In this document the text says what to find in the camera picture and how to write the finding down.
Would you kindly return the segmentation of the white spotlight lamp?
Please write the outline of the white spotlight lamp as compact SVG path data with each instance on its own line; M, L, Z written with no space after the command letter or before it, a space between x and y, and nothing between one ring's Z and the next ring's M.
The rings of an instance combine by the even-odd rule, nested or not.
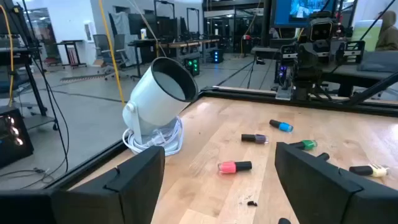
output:
M198 96L197 83L179 62L159 57L146 70L123 108L123 120L143 143L157 128L173 121Z

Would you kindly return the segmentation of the black computer tower with lights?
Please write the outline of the black computer tower with lights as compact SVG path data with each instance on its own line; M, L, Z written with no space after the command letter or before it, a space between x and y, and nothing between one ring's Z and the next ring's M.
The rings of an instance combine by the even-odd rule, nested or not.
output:
M33 154L23 117L15 107L0 106L0 168Z

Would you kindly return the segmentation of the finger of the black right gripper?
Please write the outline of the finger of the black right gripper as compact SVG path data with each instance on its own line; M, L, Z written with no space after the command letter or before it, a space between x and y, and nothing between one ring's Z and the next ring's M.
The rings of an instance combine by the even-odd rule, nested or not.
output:
M295 44L283 45L280 48L280 63L282 66L292 66L297 58L297 47Z
M343 63L349 64L360 64L363 59L365 48L365 41L356 40L345 43Z

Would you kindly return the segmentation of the pale yellow nail polish bottle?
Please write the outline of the pale yellow nail polish bottle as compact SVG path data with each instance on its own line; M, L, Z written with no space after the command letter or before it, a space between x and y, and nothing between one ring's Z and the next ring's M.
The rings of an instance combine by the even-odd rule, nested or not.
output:
M351 166L349 171L360 176L384 177L388 174L389 168L378 164L368 164L366 166Z

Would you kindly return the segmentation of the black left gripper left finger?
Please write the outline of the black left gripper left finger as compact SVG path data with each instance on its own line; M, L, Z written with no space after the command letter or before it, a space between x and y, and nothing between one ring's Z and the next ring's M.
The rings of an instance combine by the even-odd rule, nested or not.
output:
M164 167L152 146L71 190L0 191L0 224L150 224Z

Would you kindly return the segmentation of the person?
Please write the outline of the person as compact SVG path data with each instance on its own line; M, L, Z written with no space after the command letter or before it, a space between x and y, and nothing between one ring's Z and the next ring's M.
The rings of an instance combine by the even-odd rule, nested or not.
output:
M375 51L396 51L398 50L398 28L396 23L397 15L394 11L386 11L382 17L382 26Z

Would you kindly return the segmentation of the monitor with blue screen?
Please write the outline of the monitor with blue screen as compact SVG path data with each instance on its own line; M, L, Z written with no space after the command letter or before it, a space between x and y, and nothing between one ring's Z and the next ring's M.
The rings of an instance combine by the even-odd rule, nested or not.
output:
M277 28L306 27L318 12L323 17L336 11L336 0L272 0L271 26Z

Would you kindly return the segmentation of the coral nail polish bottle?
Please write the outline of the coral nail polish bottle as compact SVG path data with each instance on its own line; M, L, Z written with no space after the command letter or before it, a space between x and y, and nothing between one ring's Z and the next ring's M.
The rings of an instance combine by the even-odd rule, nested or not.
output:
M218 164L218 171L224 174L235 174L241 171L247 171L252 169L251 161L228 161Z

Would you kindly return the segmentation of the black computer with green lights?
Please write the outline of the black computer with green lights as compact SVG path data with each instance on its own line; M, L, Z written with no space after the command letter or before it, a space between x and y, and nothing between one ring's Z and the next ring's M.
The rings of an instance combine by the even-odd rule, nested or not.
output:
M200 58L199 57L185 58L183 61L183 64L193 77L200 74Z

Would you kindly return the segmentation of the blue nail polish bottle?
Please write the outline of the blue nail polish bottle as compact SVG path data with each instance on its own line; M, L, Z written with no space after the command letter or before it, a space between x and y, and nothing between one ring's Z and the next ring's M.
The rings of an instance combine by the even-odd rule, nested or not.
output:
M269 121L269 124L270 124L272 127L274 127L274 128L277 128L277 129L279 129L279 130L281 130L281 131L288 132L288 133L289 133L289 132L292 132L293 129L294 129L294 127L293 127L292 125L290 125L290 124L288 124L288 123L276 121L276 120L274 120L274 119L271 119L271 120Z

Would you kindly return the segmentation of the black aluminium table frame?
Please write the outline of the black aluminium table frame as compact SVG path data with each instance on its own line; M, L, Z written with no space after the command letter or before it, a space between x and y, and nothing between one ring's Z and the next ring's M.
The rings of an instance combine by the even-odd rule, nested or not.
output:
M295 106L318 110L344 111L350 113L371 114L398 118L398 102L383 103L379 100L371 101L363 99L362 101L356 101L354 104L352 104L349 98L344 100L336 100L333 103L325 100L285 101L277 100L273 98L272 95L273 93L271 91L254 91L242 88L239 89L214 86L207 87L200 91L197 100L200 100L203 97L223 98L228 100L251 101L256 103ZM105 162L108 162L116 157L117 154L121 153L125 148L126 146L123 145L121 140L116 141L107 148L103 149L101 152L77 165L72 170L61 175L53 182L46 185L44 189L66 189L71 187L77 182L83 180L83 178L87 177L88 174L93 172L96 168L99 168L105 164Z

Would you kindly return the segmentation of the grey mesh office chair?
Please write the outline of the grey mesh office chair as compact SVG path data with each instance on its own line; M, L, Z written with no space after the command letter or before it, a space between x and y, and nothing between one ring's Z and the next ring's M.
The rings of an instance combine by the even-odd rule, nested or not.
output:
M114 77L114 67L108 38L105 34L95 34L93 39L96 50L95 64L101 66L103 69L104 79L107 81L109 77Z
M119 68L124 68L129 61L125 49L124 34L116 34L114 36L114 57Z

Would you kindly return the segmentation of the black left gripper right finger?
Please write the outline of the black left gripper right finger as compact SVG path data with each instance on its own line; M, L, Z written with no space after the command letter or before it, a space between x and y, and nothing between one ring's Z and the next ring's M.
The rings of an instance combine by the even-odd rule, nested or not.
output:
M300 224L398 224L398 190L278 142L275 168Z

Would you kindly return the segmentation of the green nail polish bottle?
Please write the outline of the green nail polish bottle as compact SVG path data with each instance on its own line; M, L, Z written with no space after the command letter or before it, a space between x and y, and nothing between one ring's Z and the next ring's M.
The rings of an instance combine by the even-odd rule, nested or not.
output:
M290 143L289 145L302 151L309 151L317 147L318 143L315 140L302 140L299 142Z

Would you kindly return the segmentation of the black computer with blue lights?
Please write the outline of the black computer with blue lights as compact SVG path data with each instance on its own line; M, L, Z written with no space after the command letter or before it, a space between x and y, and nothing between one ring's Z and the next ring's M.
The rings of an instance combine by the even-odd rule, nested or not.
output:
M274 83L283 85L289 76L291 66L283 64L280 60L275 63Z
M221 63L223 62L223 50L215 49L211 52L211 62L212 63Z

